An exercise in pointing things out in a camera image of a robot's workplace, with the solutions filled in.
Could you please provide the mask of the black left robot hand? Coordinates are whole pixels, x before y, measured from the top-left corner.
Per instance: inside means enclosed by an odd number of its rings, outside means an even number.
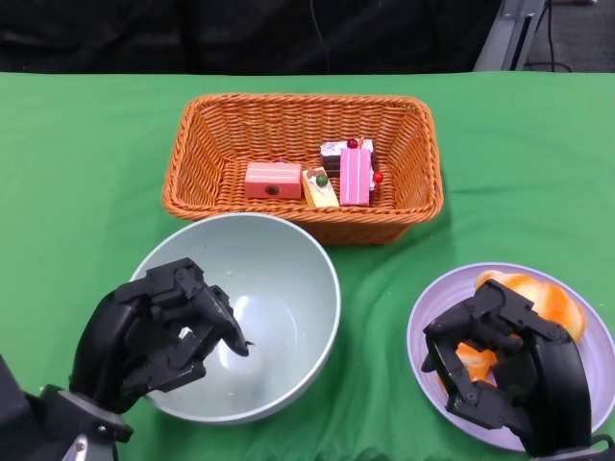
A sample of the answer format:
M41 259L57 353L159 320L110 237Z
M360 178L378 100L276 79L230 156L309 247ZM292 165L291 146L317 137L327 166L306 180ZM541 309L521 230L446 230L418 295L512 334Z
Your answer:
M99 302L78 343L69 389L122 414L153 391L204 377L204 361L220 342L242 357L252 345L229 296L206 284L192 259L179 259Z

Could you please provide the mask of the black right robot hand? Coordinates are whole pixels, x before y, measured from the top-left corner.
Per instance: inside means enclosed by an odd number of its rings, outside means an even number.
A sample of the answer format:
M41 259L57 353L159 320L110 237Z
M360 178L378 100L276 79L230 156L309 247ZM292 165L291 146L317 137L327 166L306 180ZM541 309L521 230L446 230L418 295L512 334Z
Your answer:
M424 333L422 369L438 374L448 412L486 429L509 428L532 457L590 446L590 392L576 342L530 300L490 279ZM496 354L493 383L470 378L456 353L461 343Z

